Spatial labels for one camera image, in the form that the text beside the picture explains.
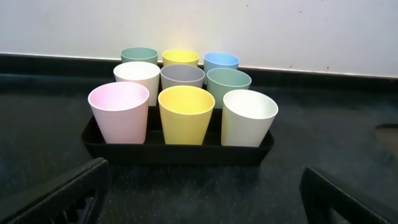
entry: plastic cup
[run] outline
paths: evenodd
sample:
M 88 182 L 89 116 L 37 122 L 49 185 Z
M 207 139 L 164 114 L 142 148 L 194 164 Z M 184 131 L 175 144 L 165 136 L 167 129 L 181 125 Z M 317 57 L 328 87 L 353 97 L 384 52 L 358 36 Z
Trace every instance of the plastic cup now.
M 163 66 L 175 64 L 198 66 L 199 55 L 191 50 L 166 50 L 162 56 Z
M 132 82 L 101 85 L 88 95 L 88 102 L 106 143 L 144 143 L 148 98 L 148 89 Z
M 122 63 L 149 62 L 157 65 L 157 51 L 146 47 L 132 47 L 120 52 Z
M 244 72 L 232 68 L 214 68 L 207 72 L 207 91 L 216 100 L 215 108 L 223 107 L 224 95 L 232 90 L 247 90 L 251 78 Z
M 159 94 L 160 117 L 166 144 L 201 145 L 205 138 L 214 98 L 194 86 L 173 86 Z
M 259 147 L 277 113 L 278 105 L 262 93 L 228 92 L 224 96 L 221 144 Z
M 214 68 L 238 69 L 239 59 L 227 53 L 208 53 L 205 55 L 205 74 Z
M 160 68 L 149 62 L 127 62 L 113 70 L 117 82 L 134 82 L 149 90 L 149 106 L 156 106 Z
M 171 86 L 189 85 L 201 88 L 205 72 L 192 65 L 168 65 L 160 70 L 162 88 Z

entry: tray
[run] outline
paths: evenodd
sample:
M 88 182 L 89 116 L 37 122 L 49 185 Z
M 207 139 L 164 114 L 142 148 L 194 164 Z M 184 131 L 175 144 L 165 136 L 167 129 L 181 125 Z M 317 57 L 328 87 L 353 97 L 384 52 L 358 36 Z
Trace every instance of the tray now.
M 118 164 L 199 164 L 256 166 L 274 145 L 270 131 L 259 147 L 221 145 L 222 109 L 214 109 L 201 146 L 166 145 L 159 107 L 148 109 L 147 135 L 144 144 L 106 144 L 93 116 L 81 134 L 93 158 L 103 157 Z

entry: black baseboard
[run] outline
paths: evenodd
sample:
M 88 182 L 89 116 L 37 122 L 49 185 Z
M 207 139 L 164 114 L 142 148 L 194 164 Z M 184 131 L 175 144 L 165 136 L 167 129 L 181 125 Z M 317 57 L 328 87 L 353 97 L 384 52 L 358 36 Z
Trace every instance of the black baseboard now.
M 111 78 L 113 69 L 120 63 L 115 60 L 2 54 L 0 55 L 0 73 Z M 240 70 L 252 78 L 252 86 L 398 93 L 398 79 L 250 68 L 240 68 Z

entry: dark table surface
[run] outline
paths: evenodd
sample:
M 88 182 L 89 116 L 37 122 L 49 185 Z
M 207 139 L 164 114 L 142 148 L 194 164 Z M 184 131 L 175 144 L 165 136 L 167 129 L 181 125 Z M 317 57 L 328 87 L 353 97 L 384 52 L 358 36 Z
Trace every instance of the dark table surface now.
M 112 79 L 0 75 L 0 199 L 91 159 L 80 134 L 89 92 Z M 118 166 L 98 223 L 306 223 L 299 182 L 317 166 L 398 207 L 397 159 L 374 134 L 398 96 L 252 89 L 279 105 L 259 167 Z

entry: white wall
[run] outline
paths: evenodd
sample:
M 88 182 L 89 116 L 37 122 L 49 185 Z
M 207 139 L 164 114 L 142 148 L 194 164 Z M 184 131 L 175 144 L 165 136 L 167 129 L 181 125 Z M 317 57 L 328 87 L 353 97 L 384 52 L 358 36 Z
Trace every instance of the white wall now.
M 0 0 L 0 52 L 119 58 L 132 46 L 398 77 L 398 1 Z

